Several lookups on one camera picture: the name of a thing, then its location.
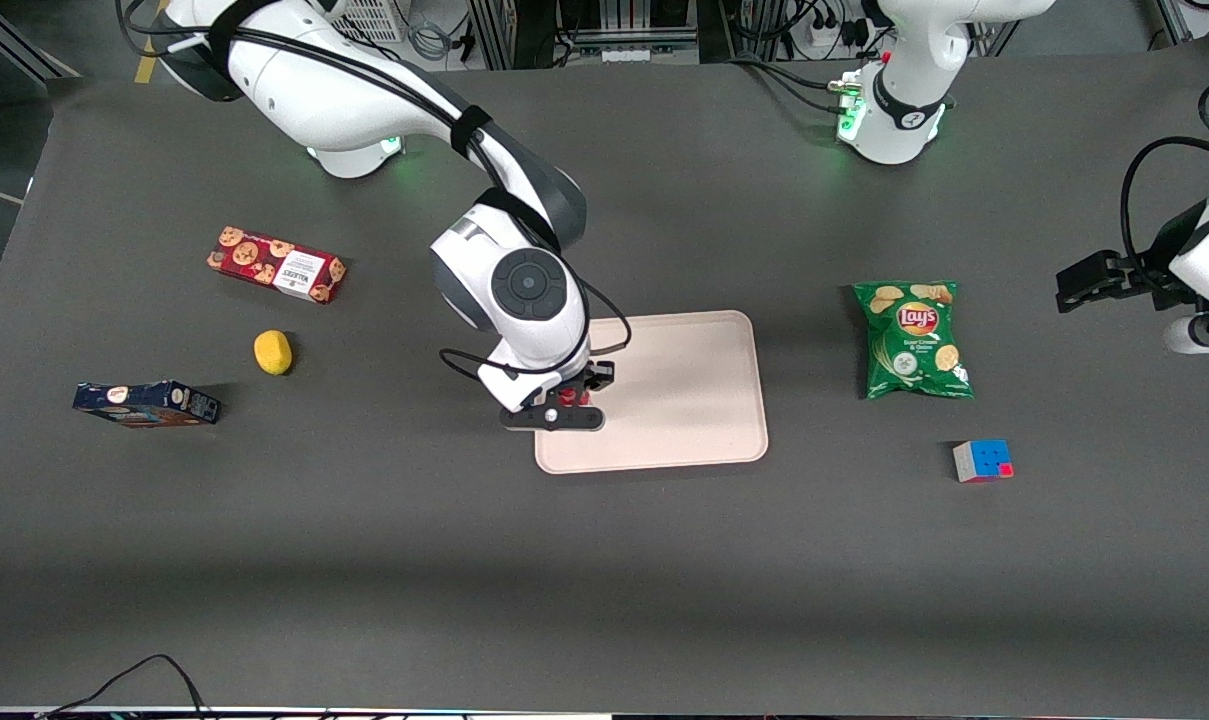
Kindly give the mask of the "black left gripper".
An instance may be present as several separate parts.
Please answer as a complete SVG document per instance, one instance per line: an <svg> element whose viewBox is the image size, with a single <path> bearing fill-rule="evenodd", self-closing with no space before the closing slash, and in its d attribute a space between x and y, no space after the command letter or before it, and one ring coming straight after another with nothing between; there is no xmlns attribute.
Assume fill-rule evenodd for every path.
<svg viewBox="0 0 1209 720"><path fill-rule="evenodd" d="M1103 249L1055 275L1058 314L1071 313L1097 300L1130 300L1149 295L1155 310L1181 304L1199 304L1199 295L1172 273L1172 260L1188 245L1188 237L1157 238L1135 256Z"/></svg>

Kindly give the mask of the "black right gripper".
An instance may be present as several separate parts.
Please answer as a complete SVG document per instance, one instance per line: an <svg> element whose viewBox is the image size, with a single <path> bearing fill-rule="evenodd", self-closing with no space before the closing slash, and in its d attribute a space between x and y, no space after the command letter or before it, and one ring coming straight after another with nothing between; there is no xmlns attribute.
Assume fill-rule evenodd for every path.
<svg viewBox="0 0 1209 720"><path fill-rule="evenodd" d="M591 405L591 391L596 388L592 374L582 374L575 389L575 405L566 405L563 388L546 391L546 402L522 407L522 410L501 410L501 423L508 430L582 430L595 432L604 426L603 410Z"/></svg>

